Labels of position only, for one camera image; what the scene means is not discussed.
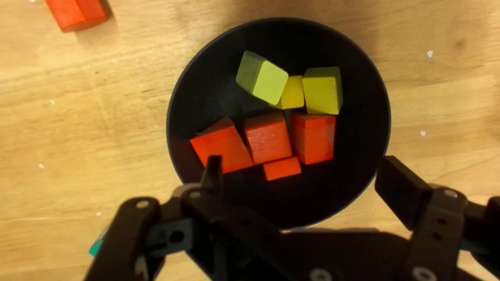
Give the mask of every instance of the screw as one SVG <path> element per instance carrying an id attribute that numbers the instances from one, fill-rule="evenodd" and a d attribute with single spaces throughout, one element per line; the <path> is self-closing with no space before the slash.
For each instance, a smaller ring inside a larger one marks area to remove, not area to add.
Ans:
<path id="1" fill-rule="evenodd" d="M 331 281 L 331 276 L 324 269 L 314 269 L 309 274 L 310 281 Z"/>
<path id="2" fill-rule="evenodd" d="M 193 191 L 193 193 L 189 194 L 189 199 L 201 199 L 201 193 Z"/>
<path id="3" fill-rule="evenodd" d="M 414 268 L 410 274 L 417 281 L 437 281 L 435 274 L 426 268 Z"/>
<path id="4" fill-rule="evenodd" d="M 148 202 L 148 201 L 140 201 L 140 202 L 135 204 L 135 208 L 137 208 L 137 210 L 145 210 L 145 208 L 148 208 L 148 207 L 149 207 L 149 202 Z"/>
<path id="5" fill-rule="evenodd" d="M 457 194 L 451 190 L 445 190 L 443 196 L 451 197 L 451 199 L 457 199 Z"/>

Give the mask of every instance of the orange block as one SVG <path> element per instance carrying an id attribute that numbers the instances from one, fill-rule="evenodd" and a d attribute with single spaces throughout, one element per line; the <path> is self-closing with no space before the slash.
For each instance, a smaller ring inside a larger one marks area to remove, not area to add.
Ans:
<path id="1" fill-rule="evenodd" d="M 287 158 L 287 160 L 279 160 L 274 163 L 264 165 L 264 172 L 265 172 L 265 180 L 273 182 L 278 179 L 298 176 L 301 169 L 296 158 Z"/>
<path id="2" fill-rule="evenodd" d="M 99 0 L 46 0 L 62 32 L 82 30 L 107 20 Z"/>
<path id="3" fill-rule="evenodd" d="M 303 165 L 332 160 L 335 118 L 293 115 L 292 127 L 293 148 Z"/>
<path id="4" fill-rule="evenodd" d="M 245 137 L 254 165 L 292 157 L 285 121 L 281 113 L 246 119 Z"/>
<path id="5" fill-rule="evenodd" d="M 221 172 L 229 174 L 251 168 L 249 154 L 229 119 L 221 119 L 190 140 L 190 146 L 206 168 L 209 157 L 221 157 Z"/>

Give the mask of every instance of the wooden table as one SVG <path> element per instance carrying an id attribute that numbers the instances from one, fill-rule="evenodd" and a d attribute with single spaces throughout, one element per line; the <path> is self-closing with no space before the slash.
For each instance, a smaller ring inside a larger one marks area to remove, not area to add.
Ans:
<path id="1" fill-rule="evenodd" d="M 60 34 L 40 0 L 0 2 L 0 280 L 81 280 L 115 208 L 179 180 L 165 110 L 187 62 L 239 24 L 290 16 L 356 41 L 392 104 L 390 155 L 485 204 L 500 194 L 500 7 L 492 0 L 109 0 Z M 320 227 L 407 236 L 370 187 Z M 495 280 L 462 255 L 460 266 Z M 206 280 L 184 257 L 160 280 Z"/>

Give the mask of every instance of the wooden block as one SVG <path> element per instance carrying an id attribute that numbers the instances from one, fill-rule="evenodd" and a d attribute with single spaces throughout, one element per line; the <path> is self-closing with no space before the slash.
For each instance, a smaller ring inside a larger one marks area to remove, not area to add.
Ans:
<path id="1" fill-rule="evenodd" d="M 221 157 L 223 174 L 253 166 L 249 154 L 229 119 L 221 119 L 215 126 L 204 130 L 199 137 L 192 138 L 190 146 L 203 168 L 206 168 L 206 162 L 212 155 Z"/>
<path id="2" fill-rule="evenodd" d="M 307 69 L 303 77 L 307 115 L 337 116 L 342 108 L 342 79 L 339 68 Z"/>
<path id="3" fill-rule="evenodd" d="M 292 110 L 303 108 L 303 105 L 301 77 L 289 77 L 276 108 Z"/>
<path id="4" fill-rule="evenodd" d="M 62 32 L 84 30 L 107 20 L 99 0 L 46 0 Z"/>
<path id="5" fill-rule="evenodd" d="M 287 74 L 262 57 L 245 52 L 240 59 L 235 84 L 248 94 L 278 105 L 285 82 Z"/>
<path id="6" fill-rule="evenodd" d="M 332 160 L 334 129 L 332 116 L 293 115 L 292 138 L 298 160 L 306 166 Z"/>
<path id="7" fill-rule="evenodd" d="M 267 182 L 298 176 L 299 172 L 301 169 L 296 158 L 285 158 L 264 165 L 264 174 Z"/>
<path id="8" fill-rule="evenodd" d="M 270 113 L 246 119 L 245 138 L 254 165 L 292 157 L 282 113 Z"/>

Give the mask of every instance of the black bowl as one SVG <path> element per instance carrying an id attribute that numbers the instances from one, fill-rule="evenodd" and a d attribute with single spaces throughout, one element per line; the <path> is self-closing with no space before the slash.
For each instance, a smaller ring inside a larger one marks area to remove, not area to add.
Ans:
<path id="1" fill-rule="evenodd" d="M 307 68 L 339 66 L 343 107 L 337 118 L 334 160 L 303 166 L 299 177 L 265 182 L 262 168 L 226 174 L 224 201 L 246 207 L 278 229 L 323 221 L 349 205 L 373 179 L 385 152 L 390 108 L 373 63 L 348 38 L 301 20 L 264 20 L 235 27 L 209 43 L 178 80 L 168 108 L 167 141 L 181 182 L 199 182 L 203 168 L 189 140 L 228 116 L 270 112 L 235 85 L 245 51 L 262 55 L 290 76 Z"/>

